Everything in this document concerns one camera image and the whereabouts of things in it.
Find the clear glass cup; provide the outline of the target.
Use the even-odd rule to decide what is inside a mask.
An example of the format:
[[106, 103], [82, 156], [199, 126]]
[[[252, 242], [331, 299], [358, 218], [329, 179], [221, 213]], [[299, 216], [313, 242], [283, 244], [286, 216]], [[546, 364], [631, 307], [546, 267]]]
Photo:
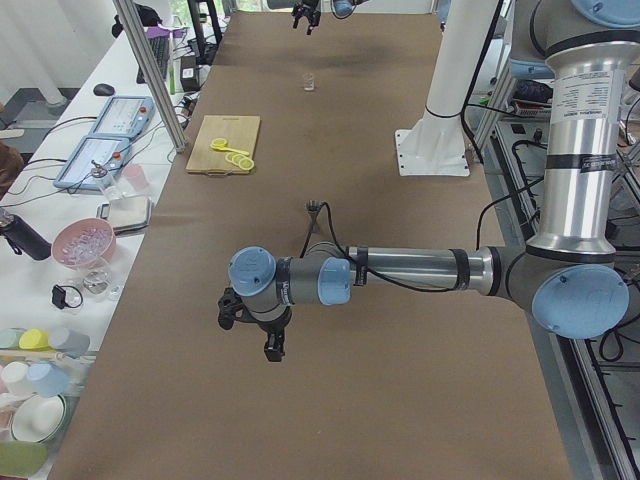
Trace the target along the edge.
[[315, 76], [313, 73], [307, 72], [302, 75], [303, 90], [305, 92], [313, 92], [315, 90]]

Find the wooden cutting board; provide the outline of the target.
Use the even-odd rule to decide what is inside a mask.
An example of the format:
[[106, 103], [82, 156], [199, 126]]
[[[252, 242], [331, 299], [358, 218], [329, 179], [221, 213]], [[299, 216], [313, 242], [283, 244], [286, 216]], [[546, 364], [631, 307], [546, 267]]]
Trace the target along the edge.
[[190, 174], [247, 175], [255, 168], [259, 116], [205, 115], [185, 170]]

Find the glass oil dispenser bottle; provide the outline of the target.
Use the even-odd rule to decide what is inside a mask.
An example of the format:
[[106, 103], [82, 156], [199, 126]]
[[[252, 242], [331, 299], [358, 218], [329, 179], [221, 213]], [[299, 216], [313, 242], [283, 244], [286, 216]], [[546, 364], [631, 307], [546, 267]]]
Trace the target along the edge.
[[112, 173], [105, 166], [97, 163], [96, 161], [92, 161], [92, 165], [91, 176], [93, 181], [106, 199], [109, 202], [122, 199], [124, 197], [124, 193], [117, 185]]

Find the blue teach pendant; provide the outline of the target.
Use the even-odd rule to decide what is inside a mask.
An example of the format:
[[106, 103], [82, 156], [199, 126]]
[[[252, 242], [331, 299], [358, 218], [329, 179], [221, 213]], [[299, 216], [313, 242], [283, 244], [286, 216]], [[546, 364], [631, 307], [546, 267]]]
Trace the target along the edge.
[[53, 181], [59, 189], [98, 191], [91, 175], [94, 164], [116, 175], [129, 161], [131, 141], [125, 137], [84, 136]]
[[154, 109], [154, 101], [149, 96], [110, 97], [90, 133], [132, 140], [143, 131]]

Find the computer mouse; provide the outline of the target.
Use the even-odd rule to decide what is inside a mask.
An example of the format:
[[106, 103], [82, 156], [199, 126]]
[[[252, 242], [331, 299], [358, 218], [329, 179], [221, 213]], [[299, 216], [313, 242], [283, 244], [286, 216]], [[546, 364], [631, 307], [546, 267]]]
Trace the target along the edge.
[[98, 97], [110, 97], [115, 94], [115, 88], [106, 83], [99, 83], [94, 86], [93, 94]]

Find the near blue teach pendant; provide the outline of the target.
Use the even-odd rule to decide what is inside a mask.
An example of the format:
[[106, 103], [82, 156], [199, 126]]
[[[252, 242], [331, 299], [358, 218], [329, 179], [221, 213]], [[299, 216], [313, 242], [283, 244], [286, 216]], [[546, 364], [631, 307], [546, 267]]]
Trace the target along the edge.
[[131, 141], [125, 137], [84, 136], [53, 181], [59, 189], [98, 191], [91, 175], [94, 164], [116, 175], [129, 161]]

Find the yellow plastic knife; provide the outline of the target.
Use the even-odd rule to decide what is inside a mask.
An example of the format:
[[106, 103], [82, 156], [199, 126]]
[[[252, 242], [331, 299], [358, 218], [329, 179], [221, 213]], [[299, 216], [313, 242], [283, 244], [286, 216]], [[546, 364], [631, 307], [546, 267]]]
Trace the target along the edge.
[[223, 137], [219, 137], [219, 138], [213, 139], [211, 141], [211, 143], [210, 143], [210, 147], [212, 149], [216, 150], [216, 151], [234, 152], [234, 153], [239, 153], [239, 154], [243, 154], [243, 155], [248, 155], [249, 154], [248, 151], [231, 147], [229, 145], [228, 140], [226, 138], [223, 138]]

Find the pink bowl with ice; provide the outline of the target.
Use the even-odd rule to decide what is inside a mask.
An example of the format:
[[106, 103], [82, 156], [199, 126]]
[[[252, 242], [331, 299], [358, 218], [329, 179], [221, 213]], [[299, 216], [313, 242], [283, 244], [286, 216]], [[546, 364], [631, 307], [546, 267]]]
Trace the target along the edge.
[[58, 233], [51, 245], [51, 255], [62, 266], [77, 270], [98, 259], [109, 261], [115, 249], [112, 226], [100, 218], [85, 218]]

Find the wine glass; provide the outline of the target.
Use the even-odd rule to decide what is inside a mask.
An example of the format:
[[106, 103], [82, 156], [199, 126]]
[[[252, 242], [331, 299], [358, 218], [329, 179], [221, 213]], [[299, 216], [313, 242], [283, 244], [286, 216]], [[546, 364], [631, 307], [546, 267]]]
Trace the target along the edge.
[[104, 296], [113, 283], [113, 273], [107, 260], [98, 257], [83, 272], [83, 287], [91, 294]]

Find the green cup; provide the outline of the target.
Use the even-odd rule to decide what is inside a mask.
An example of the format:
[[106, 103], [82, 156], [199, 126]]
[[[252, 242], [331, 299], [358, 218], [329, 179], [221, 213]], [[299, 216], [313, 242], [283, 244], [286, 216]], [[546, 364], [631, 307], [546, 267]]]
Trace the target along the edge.
[[0, 331], [0, 348], [2, 350], [16, 350], [22, 335], [26, 332], [21, 328], [6, 328]]

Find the blue cup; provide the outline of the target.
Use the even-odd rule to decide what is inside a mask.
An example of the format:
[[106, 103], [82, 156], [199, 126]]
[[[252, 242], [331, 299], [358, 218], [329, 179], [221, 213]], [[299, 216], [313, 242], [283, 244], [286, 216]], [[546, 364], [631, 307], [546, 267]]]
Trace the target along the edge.
[[27, 369], [26, 378], [36, 393], [44, 398], [62, 394], [70, 383], [69, 374], [51, 362], [31, 364]]

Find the steel jigger measuring cup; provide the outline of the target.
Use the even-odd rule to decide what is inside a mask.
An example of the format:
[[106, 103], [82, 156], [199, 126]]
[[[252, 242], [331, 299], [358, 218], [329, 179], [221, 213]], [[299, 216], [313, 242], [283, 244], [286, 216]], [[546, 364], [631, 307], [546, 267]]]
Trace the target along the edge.
[[314, 224], [322, 208], [322, 203], [317, 200], [309, 200], [305, 204], [305, 209], [310, 218], [310, 223]]

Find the metal tray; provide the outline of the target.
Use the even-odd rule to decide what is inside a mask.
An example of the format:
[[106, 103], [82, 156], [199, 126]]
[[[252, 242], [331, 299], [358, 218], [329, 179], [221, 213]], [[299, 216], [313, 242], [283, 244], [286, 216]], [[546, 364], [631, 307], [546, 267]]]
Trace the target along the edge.
[[147, 196], [131, 196], [105, 205], [105, 219], [116, 235], [138, 231], [148, 226], [153, 203]]

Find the black keyboard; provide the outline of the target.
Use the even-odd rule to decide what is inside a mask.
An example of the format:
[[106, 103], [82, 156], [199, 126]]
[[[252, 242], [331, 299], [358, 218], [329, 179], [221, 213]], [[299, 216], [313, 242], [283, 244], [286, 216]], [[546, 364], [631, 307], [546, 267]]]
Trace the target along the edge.
[[160, 77], [165, 81], [168, 73], [170, 54], [169, 38], [163, 36], [148, 38], [148, 43], [152, 56], [155, 59]]

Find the black thermos bottle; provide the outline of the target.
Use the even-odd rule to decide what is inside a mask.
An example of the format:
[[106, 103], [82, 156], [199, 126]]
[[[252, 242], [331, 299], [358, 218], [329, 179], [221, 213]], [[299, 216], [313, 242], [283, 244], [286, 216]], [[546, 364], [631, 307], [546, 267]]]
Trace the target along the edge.
[[51, 255], [51, 244], [20, 216], [1, 208], [1, 235], [17, 255], [26, 253], [32, 259], [45, 260]]

